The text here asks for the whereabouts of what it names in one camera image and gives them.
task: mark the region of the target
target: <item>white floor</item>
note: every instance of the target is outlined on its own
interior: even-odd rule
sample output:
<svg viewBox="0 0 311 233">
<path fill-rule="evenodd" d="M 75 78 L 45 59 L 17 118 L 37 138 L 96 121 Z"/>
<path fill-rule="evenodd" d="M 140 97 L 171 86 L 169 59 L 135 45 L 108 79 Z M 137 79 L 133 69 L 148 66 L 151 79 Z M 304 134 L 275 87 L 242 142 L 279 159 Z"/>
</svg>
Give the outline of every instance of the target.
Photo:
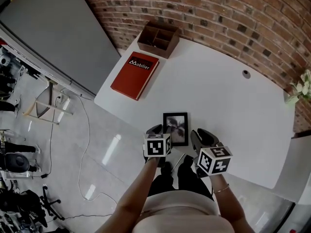
<svg viewBox="0 0 311 233">
<path fill-rule="evenodd" d="M 43 121 L 31 120 L 31 118 L 23 116 L 22 112 L 27 110 L 34 102 L 35 97 L 46 86 L 42 81 L 24 74 L 10 98 L 10 101 L 15 101 L 22 94 L 21 111 L 17 119 L 11 112 L 2 112 L 0 123 L 0 128 L 9 128 L 24 136 L 26 145 L 38 144 L 41 147 L 40 155 L 33 154 L 28 157 L 37 159 L 42 166 L 42 174 L 48 173 L 50 170 L 49 144 L 52 125 Z M 90 122 L 90 144 L 83 158 L 80 177 L 82 194 L 93 199 L 103 192 L 118 201 L 144 165 L 143 132 L 98 107 L 93 101 L 85 99 L 82 101 Z M 111 214 L 115 208 L 112 199 L 100 195 L 95 201 L 89 202 L 79 192 L 78 174 L 81 158 L 88 143 L 88 124 L 82 104 L 76 96 L 71 96 L 68 110 L 73 112 L 73 115 L 64 115 L 60 124 L 53 128 L 51 174 L 45 179 L 20 179 L 18 185 L 21 191 L 31 189 L 41 196 L 42 186 L 46 184 L 49 197 L 62 201 L 61 204 L 55 204 L 55 208 L 64 217 L 81 214 Z M 44 118 L 51 119 L 52 111 L 48 111 Z M 181 155 L 177 150 L 173 150 L 168 160 L 174 166 Z M 177 188 L 177 168 L 173 173 L 175 188 Z M 260 232 L 269 219 L 289 204 L 288 201 L 255 184 L 229 174 L 226 174 L 225 177 L 241 202 L 248 222 L 256 232 Z M 210 187 L 208 178 L 204 180 Z M 58 225 L 63 225 L 75 233 L 91 233 L 100 227 L 107 218 L 77 217 L 65 221 L 56 220 L 49 222 L 49 228 L 44 231 L 51 231 Z"/>
</svg>

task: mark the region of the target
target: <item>white desk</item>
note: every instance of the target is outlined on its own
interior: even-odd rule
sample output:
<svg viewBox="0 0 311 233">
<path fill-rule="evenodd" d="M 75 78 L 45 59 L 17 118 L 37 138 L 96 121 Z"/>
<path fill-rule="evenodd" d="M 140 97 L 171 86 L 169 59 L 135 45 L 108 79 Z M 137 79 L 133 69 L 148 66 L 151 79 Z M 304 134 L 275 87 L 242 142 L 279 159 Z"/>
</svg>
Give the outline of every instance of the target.
<svg viewBox="0 0 311 233">
<path fill-rule="evenodd" d="M 294 107 L 283 90 L 252 68 L 203 45 L 180 39 L 170 58 L 160 58 L 139 101 L 110 88 L 133 51 L 126 50 L 105 80 L 95 103 L 145 132 L 162 123 L 165 112 L 188 112 L 189 134 L 203 128 L 233 153 L 230 174 L 273 188 L 293 134 Z M 248 70 L 250 79 L 242 75 Z M 177 149 L 189 152 L 189 147 Z"/>
</svg>

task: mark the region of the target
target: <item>wooden box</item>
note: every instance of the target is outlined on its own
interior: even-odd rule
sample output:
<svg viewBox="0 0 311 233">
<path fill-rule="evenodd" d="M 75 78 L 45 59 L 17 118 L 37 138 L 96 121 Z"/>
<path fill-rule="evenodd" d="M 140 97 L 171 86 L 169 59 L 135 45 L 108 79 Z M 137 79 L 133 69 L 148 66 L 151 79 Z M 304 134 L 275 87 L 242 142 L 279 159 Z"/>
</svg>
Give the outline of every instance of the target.
<svg viewBox="0 0 311 233">
<path fill-rule="evenodd" d="M 179 42 L 179 28 L 149 21 L 137 41 L 139 49 L 168 59 Z"/>
</svg>

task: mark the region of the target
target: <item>red binder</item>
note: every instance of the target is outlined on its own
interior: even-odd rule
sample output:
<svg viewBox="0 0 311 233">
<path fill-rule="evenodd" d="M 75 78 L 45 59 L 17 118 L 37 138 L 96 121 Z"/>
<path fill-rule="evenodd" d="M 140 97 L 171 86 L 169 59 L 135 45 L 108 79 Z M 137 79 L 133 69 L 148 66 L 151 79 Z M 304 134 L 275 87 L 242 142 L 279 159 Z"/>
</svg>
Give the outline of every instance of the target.
<svg viewBox="0 0 311 233">
<path fill-rule="evenodd" d="M 158 63 L 158 58 L 133 52 L 116 76 L 111 88 L 138 100 Z"/>
</svg>

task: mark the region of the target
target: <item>gray panel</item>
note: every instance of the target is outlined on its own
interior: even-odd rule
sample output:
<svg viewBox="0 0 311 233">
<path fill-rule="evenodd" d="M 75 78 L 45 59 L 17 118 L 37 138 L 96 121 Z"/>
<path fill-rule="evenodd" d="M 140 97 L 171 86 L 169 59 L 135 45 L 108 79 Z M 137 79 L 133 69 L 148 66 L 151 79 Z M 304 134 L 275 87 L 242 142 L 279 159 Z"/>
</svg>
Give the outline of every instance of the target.
<svg viewBox="0 0 311 233">
<path fill-rule="evenodd" d="M 0 21 L 94 94 L 120 58 L 84 0 L 14 0 Z"/>
</svg>

